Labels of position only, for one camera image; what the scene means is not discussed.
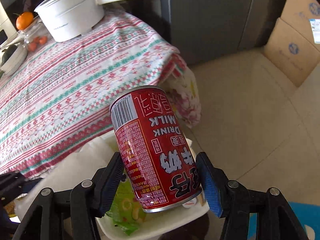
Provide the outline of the red milk drink can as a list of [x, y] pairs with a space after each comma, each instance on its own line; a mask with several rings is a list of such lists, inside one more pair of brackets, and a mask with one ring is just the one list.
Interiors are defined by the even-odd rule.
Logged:
[[182, 205], [201, 192], [196, 162], [165, 91], [140, 86], [110, 105], [126, 174], [144, 212]]

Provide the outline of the white plastic trash bin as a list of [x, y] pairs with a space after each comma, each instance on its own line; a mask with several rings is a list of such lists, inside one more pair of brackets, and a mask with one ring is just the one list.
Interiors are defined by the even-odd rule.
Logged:
[[[106, 161], [110, 161], [114, 152], [118, 150], [114, 131], [109, 131], [94, 138], [92, 143], [99, 149], [100, 155]], [[139, 226], [138, 230], [129, 236], [125, 234], [120, 227], [115, 226], [112, 219], [107, 215], [103, 218], [98, 218], [97, 223], [109, 239], [156, 239], [160, 235], [188, 224], [207, 213], [209, 206], [206, 201], [200, 200], [201, 197], [203, 197], [203, 194], [200, 194], [197, 197], [196, 204], [189, 208], [181, 205], [167, 211], [148, 213], [146, 215], [146, 221]]]

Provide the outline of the green snack wrapper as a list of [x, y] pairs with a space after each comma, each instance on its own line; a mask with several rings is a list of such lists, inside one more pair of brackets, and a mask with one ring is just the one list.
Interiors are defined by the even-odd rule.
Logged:
[[137, 231], [146, 220], [146, 213], [136, 200], [130, 180], [123, 173], [111, 208], [106, 215], [113, 221], [115, 227], [120, 228], [126, 235]]

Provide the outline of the patterned striped tablecloth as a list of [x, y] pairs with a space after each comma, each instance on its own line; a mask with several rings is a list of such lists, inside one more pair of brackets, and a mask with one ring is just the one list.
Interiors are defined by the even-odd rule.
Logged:
[[177, 48], [122, 10], [108, 10], [85, 36], [47, 42], [1, 78], [1, 172], [46, 172], [111, 130], [118, 94], [186, 67]]

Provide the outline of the white bowl with avocado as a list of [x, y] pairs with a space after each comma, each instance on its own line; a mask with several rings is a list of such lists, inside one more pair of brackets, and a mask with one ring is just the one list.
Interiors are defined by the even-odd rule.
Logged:
[[5, 76], [11, 76], [22, 65], [28, 55], [28, 50], [24, 44], [16, 44], [16, 49], [13, 53], [4, 52], [5, 62], [1, 65], [1, 71]]

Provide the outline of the glass jar with lid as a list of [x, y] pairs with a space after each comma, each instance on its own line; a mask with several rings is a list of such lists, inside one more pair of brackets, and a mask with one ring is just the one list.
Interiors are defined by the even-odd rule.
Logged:
[[42, 22], [29, 26], [23, 33], [24, 44], [29, 52], [35, 52], [52, 39], [50, 32]]

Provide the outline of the lower cardboard box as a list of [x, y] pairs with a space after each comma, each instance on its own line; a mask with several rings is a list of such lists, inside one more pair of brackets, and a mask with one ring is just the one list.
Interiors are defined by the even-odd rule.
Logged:
[[298, 31], [278, 18], [263, 54], [299, 87], [319, 64], [319, 51]]

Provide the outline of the cardboard box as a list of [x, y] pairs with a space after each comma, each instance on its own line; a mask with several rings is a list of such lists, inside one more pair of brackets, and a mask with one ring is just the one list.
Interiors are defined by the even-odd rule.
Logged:
[[278, 18], [263, 54], [299, 87], [319, 64], [319, 51], [298, 31]]
[[319, 3], [316, 0], [286, 0], [280, 18], [319, 50], [310, 24], [311, 19], [319, 19]]

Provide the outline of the orange tangerine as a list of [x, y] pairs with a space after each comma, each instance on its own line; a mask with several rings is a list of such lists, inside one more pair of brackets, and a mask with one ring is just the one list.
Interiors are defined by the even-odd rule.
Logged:
[[24, 30], [33, 22], [34, 16], [32, 12], [24, 12], [18, 16], [16, 20], [16, 28], [18, 30]]

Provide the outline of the dark grey refrigerator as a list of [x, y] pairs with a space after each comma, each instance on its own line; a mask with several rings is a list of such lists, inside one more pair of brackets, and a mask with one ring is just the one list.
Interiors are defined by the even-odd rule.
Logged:
[[266, 44], [286, 0], [129, 0], [189, 65]]

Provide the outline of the white electric cooking pot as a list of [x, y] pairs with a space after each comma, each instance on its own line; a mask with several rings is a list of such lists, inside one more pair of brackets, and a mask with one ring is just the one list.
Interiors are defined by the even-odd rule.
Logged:
[[44, 0], [36, 8], [56, 42], [65, 42], [91, 31], [105, 15], [103, 5], [124, 0]]

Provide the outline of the upper cardboard box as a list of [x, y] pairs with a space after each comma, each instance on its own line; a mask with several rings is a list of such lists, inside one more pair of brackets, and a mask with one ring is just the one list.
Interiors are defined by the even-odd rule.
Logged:
[[286, 0], [280, 18], [319, 50], [310, 24], [311, 19], [319, 19], [319, 3], [316, 0]]

